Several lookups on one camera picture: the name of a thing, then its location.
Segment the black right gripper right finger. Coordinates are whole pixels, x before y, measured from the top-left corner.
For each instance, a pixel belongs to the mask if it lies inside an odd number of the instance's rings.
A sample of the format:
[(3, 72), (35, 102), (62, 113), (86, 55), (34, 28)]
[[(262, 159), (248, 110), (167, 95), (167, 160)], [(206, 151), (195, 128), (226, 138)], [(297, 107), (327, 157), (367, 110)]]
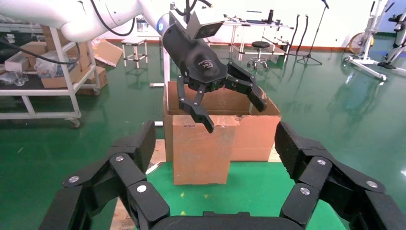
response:
[(385, 186), (337, 160), (319, 141), (279, 122), (274, 144), (295, 182), (281, 207), (281, 218), (306, 229), (317, 203), (324, 201), (352, 230), (405, 229), (406, 216)]

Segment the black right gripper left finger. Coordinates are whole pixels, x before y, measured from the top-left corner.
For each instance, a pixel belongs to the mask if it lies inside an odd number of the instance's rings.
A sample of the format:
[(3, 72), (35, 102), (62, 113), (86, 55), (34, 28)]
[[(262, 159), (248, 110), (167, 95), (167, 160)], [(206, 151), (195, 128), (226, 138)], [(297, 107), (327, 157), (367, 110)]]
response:
[(63, 181), (40, 229), (88, 230), (92, 218), (116, 198), (139, 230), (150, 230), (167, 218), (168, 204), (146, 178), (155, 143), (155, 123), (151, 120), (138, 134), (117, 139), (104, 158)]

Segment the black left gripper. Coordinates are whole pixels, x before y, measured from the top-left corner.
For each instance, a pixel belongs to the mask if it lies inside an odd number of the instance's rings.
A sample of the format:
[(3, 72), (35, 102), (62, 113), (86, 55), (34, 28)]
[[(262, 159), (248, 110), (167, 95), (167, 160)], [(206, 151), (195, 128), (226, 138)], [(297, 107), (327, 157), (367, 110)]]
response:
[[(266, 110), (267, 103), (255, 77), (234, 62), (223, 64), (203, 40), (190, 39), (173, 24), (163, 36), (163, 46), (181, 73), (177, 78), (179, 108), (195, 123), (203, 124), (208, 133), (213, 132), (214, 123), (201, 106), (205, 92), (225, 87), (246, 95), (259, 112)], [(197, 91), (193, 100), (186, 97), (184, 84)]]

